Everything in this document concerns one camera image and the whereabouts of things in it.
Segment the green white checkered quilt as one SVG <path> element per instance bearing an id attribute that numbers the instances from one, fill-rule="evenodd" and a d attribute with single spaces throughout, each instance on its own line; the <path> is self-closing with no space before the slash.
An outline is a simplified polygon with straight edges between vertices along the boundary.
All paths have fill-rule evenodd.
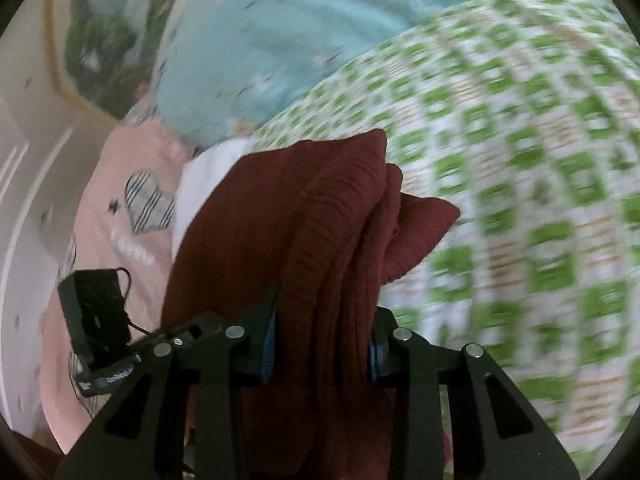
<path id="1" fill-rule="evenodd" d="M 475 341 L 593 474 L 639 405 L 639 46 L 611 0 L 466 0 L 358 56 L 254 151 L 380 128 L 459 219 L 381 304 Z"/>

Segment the green floral headboard panel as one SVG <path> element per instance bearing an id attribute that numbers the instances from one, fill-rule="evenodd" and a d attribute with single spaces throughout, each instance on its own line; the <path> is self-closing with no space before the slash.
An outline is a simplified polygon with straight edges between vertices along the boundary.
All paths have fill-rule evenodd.
<path id="1" fill-rule="evenodd" d="M 178 0 L 46 0 L 54 88 L 122 119 L 152 88 Z"/>

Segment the dark red knit garment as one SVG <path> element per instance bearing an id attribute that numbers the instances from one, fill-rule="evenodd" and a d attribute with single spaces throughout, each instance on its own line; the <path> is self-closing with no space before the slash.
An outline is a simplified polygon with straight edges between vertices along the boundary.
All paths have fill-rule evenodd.
<path id="1" fill-rule="evenodd" d="M 367 382 L 382 286 L 417 266 L 459 217 L 401 192 L 372 130 L 242 157 L 180 246 L 163 328 L 210 311 L 235 323 L 273 304 L 274 365 L 242 393 L 248 471 L 265 479 L 383 479 L 393 396 Z"/>

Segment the light blue floral duvet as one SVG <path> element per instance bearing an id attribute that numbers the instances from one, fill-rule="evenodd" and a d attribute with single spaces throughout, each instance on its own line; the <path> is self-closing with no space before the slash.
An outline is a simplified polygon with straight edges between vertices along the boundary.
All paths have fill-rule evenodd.
<path id="1" fill-rule="evenodd" d="M 342 65 L 462 0 L 177 0 L 157 116 L 209 146 L 261 126 Z"/>

